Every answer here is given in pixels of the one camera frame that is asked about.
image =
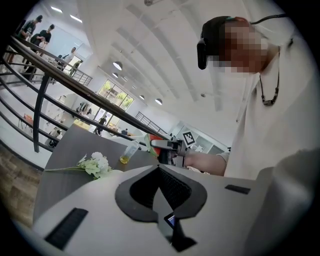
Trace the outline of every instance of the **white ceiling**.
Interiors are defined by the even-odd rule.
[[[200,70],[197,42],[202,25],[216,16],[249,19],[244,2],[250,1],[154,0],[157,3],[146,6],[144,0],[54,0],[63,2],[64,8],[69,5],[68,12],[83,21],[101,69],[128,78],[128,82],[120,76],[117,80],[136,96],[145,95],[148,105],[228,145],[247,80],[209,68]],[[122,62],[122,71],[113,61]],[[162,99],[162,106],[155,103],[156,98]]]

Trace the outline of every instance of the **vr headset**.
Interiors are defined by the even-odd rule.
[[[284,17],[287,17],[287,15],[271,15],[256,22],[250,22],[250,24],[256,25],[269,19]],[[225,42],[225,32],[221,30],[221,27],[224,23],[233,21],[237,21],[237,19],[230,16],[220,16],[207,21],[203,25],[201,39],[196,45],[199,69],[204,70],[207,67],[209,57],[219,57],[219,49],[223,47]]]

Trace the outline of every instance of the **gray table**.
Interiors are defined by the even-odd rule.
[[[91,157],[93,152],[101,152],[113,169],[123,172],[159,163],[150,153],[138,150],[128,164],[122,164],[119,158],[125,149],[125,145],[72,125],[56,146],[45,166],[35,198],[33,222],[57,202],[93,180],[92,176],[82,171],[46,172],[46,169],[76,166],[85,154]]]

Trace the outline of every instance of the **floor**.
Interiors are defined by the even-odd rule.
[[[0,197],[11,217],[27,227],[33,211],[42,171],[14,156],[0,144]]]

